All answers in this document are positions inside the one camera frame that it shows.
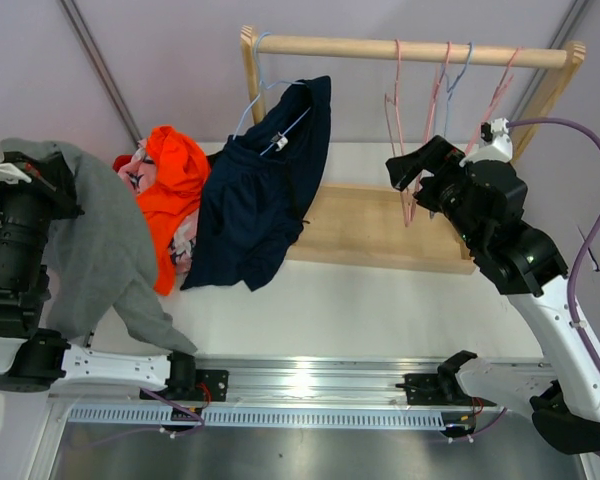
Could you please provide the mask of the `blue wire hanger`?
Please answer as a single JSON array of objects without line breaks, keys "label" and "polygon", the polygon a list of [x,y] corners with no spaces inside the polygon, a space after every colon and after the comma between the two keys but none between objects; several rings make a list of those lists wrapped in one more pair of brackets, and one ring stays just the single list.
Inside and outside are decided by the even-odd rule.
[{"label": "blue wire hanger", "polygon": [[461,82],[461,80],[465,76],[466,71],[471,63],[472,58],[473,58],[474,43],[469,42],[467,44],[467,46],[468,46],[467,58],[463,64],[461,70],[459,71],[459,73],[453,79],[451,79],[447,73],[444,74],[445,91],[446,91],[445,117],[444,117],[444,124],[443,124],[443,135],[444,136],[447,135],[447,131],[448,131],[448,127],[449,127],[449,123],[450,123],[450,119],[451,119],[452,103],[453,103],[455,91],[458,87],[458,84]]},{"label": "blue wire hanger", "polygon": [[253,35],[252,29],[241,31],[241,45],[250,102],[229,136],[229,141],[254,141],[261,157],[272,157],[288,149],[314,108],[308,80],[277,80],[269,83],[260,60],[261,44],[271,36]]}]

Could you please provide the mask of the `orange shorts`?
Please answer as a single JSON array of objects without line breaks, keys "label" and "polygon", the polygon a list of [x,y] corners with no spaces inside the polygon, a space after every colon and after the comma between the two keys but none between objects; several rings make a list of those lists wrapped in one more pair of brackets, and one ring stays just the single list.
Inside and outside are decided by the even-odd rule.
[{"label": "orange shorts", "polygon": [[189,136],[169,125],[152,130],[146,152],[154,161],[153,184],[137,196],[154,245],[158,267],[154,290],[168,295],[176,278],[169,244],[182,221],[198,209],[211,167],[206,154]]}]

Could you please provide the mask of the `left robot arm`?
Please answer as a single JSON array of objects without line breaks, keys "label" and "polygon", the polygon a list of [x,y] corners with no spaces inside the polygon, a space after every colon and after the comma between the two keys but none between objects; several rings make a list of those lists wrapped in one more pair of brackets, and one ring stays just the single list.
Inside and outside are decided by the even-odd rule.
[{"label": "left robot arm", "polygon": [[113,170],[66,144],[0,156],[0,391],[129,385],[192,397],[195,346],[154,291],[149,227]]}]

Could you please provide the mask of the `grey shorts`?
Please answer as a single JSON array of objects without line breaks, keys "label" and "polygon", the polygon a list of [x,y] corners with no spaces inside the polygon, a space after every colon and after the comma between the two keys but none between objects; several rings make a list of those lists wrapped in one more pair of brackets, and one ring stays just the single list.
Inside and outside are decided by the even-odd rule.
[{"label": "grey shorts", "polygon": [[196,346],[174,326],[158,300],[158,265],[149,227],[113,169],[67,142],[7,138],[1,146],[36,160],[61,153],[83,210],[76,219],[53,221],[49,230],[44,261],[58,276],[59,287],[47,326],[78,339],[114,309],[132,338],[195,354]]}]

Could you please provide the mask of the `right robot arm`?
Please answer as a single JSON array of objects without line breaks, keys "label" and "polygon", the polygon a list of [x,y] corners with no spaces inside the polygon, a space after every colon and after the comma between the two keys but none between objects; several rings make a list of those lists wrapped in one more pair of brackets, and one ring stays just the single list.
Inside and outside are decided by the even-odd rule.
[{"label": "right robot arm", "polygon": [[443,214],[480,273],[523,317],[555,377],[534,380],[461,351],[438,367],[438,395],[448,403],[480,398],[529,419],[564,454],[600,452],[599,343],[576,318],[568,298],[566,263],[543,231],[523,221],[527,186],[513,166],[466,159],[436,136],[386,162],[391,185],[406,189],[421,172],[416,203]]}]

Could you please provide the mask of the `pink wire hanger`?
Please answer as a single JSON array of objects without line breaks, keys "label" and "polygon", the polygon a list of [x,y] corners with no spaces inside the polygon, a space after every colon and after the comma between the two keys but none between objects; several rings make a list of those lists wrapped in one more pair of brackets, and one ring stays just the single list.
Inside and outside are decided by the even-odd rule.
[{"label": "pink wire hanger", "polygon": [[481,119],[479,120],[479,122],[472,134],[472,137],[470,138],[470,140],[465,148],[466,154],[469,154],[472,151],[473,147],[477,144],[478,140],[480,139],[480,135],[481,135],[481,125],[483,123],[487,122],[491,118],[495,109],[499,105],[502,97],[506,94],[507,90],[509,89],[509,86],[515,76],[514,73],[511,73],[511,69],[513,67],[513,64],[514,64],[516,58],[518,57],[519,53],[522,50],[523,50],[523,47],[517,47],[514,50],[514,53],[511,55],[509,61],[507,62],[506,66],[505,66],[505,70],[503,71],[502,76],[493,91],[491,100],[490,100],[488,106],[486,107],[486,110],[484,111]]},{"label": "pink wire hanger", "polygon": [[[399,39],[395,39],[396,70],[391,93],[384,94],[384,114],[389,136],[389,143],[394,157],[398,153],[406,153],[406,144],[404,141],[401,113],[400,113],[400,84],[401,84],[401,65],[402,65],[402,45]],[[399,192],[402,208],[404,226],[408,228],[412,221],[414,213],[412,212],[412,193],[409,186]]]},{"label": "pink wire hanger", "polygon": [[435,76],[434,76],[431,94],[430,94],[430,98],[429,98],[427,118],[426,118],[426,122],[425,122],[423,138],[422,138],[423,144],[427,143],[430,140],[431,135],[435,129],[434,124],[435,124],[435,115],[436,115],[436,110],[437,110],[437,101],[438,101],[439,91],[441,88],[444,74],[446,73],[447,66],[449,65],[451,50],[452,50],[452,43],[448,42],[444,60],[436,68],[436,71],[435,71]]}]

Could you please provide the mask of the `navy blue shorts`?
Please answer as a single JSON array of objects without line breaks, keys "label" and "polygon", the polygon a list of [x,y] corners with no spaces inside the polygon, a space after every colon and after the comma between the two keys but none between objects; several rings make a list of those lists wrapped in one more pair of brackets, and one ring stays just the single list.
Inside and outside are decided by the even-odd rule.
[{"label": "navy blue shorts", "polygon": [[299,239],[322,181],[331,133],[332,81],[308,81],[314,108],[288,149],[261,157],[254,141],[228,139],[215,156],[182,289],[243,282],[255,291],[274,278]]}]

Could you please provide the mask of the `pink patterned shorts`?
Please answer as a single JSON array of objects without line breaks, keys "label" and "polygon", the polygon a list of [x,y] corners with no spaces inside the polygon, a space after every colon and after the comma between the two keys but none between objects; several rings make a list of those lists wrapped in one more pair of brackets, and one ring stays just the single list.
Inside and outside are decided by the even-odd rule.
[{"label": "pink patterned shorts", "polygon": [[203,150],[170,126],[154,128],[114,171],[136,197],[149,226],[158,263],[155,287],[165,293],[189,271],[196,245],[202,188],[210,166]]}]

